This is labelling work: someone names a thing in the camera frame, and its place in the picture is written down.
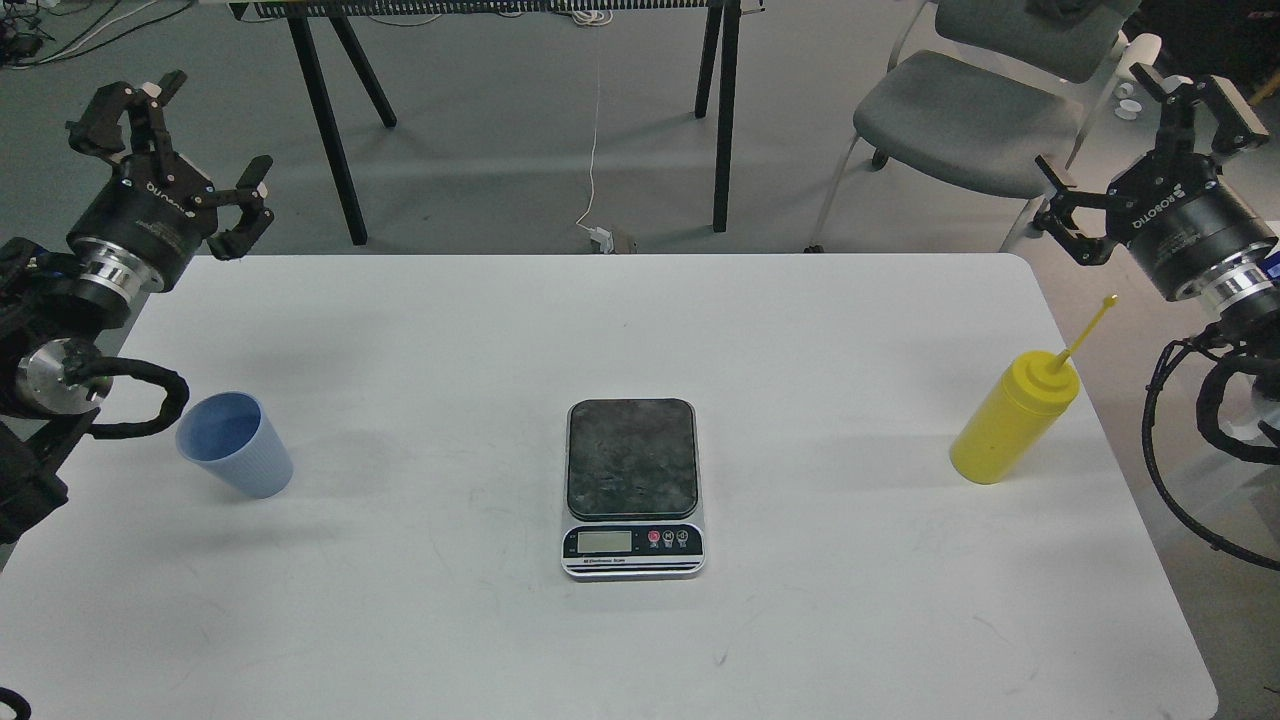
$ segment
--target white table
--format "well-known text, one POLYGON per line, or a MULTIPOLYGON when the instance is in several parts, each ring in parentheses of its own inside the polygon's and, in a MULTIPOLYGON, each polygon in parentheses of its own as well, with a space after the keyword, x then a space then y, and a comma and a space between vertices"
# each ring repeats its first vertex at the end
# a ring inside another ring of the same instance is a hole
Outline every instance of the white table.
POLYGON ((201 258, 124 355, 257 395, 297 474, 242 501, 172 430, 82 443, 0 684, 84 720, 1208 717, 1087 397, 1001 484, 947 461, 1060 342, 1007 255, 201 258), (571 580, 570 406, 669 396, 707 568, 571 580))

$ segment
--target white cup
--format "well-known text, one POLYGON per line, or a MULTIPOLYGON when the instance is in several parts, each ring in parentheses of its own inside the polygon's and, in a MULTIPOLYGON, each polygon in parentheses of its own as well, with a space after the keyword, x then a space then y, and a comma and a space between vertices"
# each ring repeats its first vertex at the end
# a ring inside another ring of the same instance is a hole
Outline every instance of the white cup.
POLYGON ((1142 111, 1142 102, 1125 97, 1120 101, 1120 106, 1116 108, 1116 117, 1121 120, 1135 120, 1138 119, 1138 113, 1142 111))

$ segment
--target gray chair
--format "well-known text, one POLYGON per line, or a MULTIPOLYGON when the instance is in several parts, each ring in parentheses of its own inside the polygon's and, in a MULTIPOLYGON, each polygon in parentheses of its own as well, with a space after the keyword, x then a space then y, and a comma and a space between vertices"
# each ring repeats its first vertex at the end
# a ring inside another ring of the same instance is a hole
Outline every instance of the gray chair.
MULTIPOLYGON (((893 45, 888 74, 854 113, 854 140, 836 168, 806 251, 822 249, 819 234, 860 138, 876 147, 876 170, 892 158, 975 192, 1028 199, 1001 246, 1006 250, 1047 188, 1036 156, 1050 155, 1060 163, 1065 159, 1069 167, 1119 79, 1111 77, 1085 115, 1074 100, 931 50, 899 64, 902 45, 928 3, 937 4, 934 29, 940 36, 1082 83, 1125 49, 1120 26, 1139 0, 1102 0, 1074 24, 1033 13, 1028 9, 1032 0, 916 0, 910 22, 893 45)), ((1158 49, 1155 36, 1133 44, 1117 70, 1126 72, 1134 61, 1155 61, 1158 49)))

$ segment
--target chair backrest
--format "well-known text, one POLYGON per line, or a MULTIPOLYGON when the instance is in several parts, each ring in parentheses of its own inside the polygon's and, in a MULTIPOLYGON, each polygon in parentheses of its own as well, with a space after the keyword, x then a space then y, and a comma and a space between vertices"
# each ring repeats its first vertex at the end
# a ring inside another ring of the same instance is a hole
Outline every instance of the chair backrest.
POLYGON ((1103 0, 1074 26, 1033 13, 1029 0, 937 0, 942 37, 1009 55, 1071 82, 1089 79, 1140 0, 1103 0))

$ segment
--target black table leg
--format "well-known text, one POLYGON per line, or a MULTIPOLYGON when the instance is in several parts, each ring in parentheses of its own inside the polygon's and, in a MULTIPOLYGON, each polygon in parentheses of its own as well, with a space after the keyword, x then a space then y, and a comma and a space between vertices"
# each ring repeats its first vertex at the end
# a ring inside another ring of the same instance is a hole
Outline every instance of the black table leg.
POLYGON ((302 79, 306 81, 307 95, 311 96, 311 110, 316 115, 316 124, 320 126, 320 140, 324 141, 324 152, 329 158, 333 183, 338 188, 338 200, 342 201, 342 213, 347 217, 351 242, 352 245, 365 245, 369 242, 369 231, 365 229, 365 217, 360 213, 356 184, 351 181, 351 168, 347 167, 342 136, 338 135, 338 123, 333 118, 329 91, 325 88, 324 76, 320 73, 320 58, 316 56, 311 27, 306 18, 288 18, 288 23, 289 35, 293 36, 293 49, 297 50, 298 64, 302 67, 302 79))
POLYGON ((724 4, 724 38, 721 45, 719 128, 716 137, 716 206, 712 229, 728 228, 728 170, 733 156, 733 94, 737 90, 737 31, 742 1, 724 4))
POLYGON ((356 31, 352 29, 351 20, 342 17, 329 18, 329 22, 333 23, 333 31, 338 33, 342 47, 347 51, 347 56, 351 58, 351 64, 356 68, 360 82, 365 83, 365 91, 369 92, 369 99, 374 101, 374 108, 378 109, 378 115, 383 119, 383 124, 389 128, 396 127, 396 111, 392 110, 392 104, 387 101, 383 86, 378 82, 378 76, 374 74, 374 68, 369 64, 369 58, 365 56, 365 49, 360 46, 360 40, 356 38, 356 31))
POLYGON ((724 8, 718 5, 707 9, 707 33, 703 36, 703 65, 698 72, 698 101, 694 104, 694 117, 707 117, 707 101, 712 95, 712 70, 716 69, 716 46, 719 45, 721 18, 724 8))

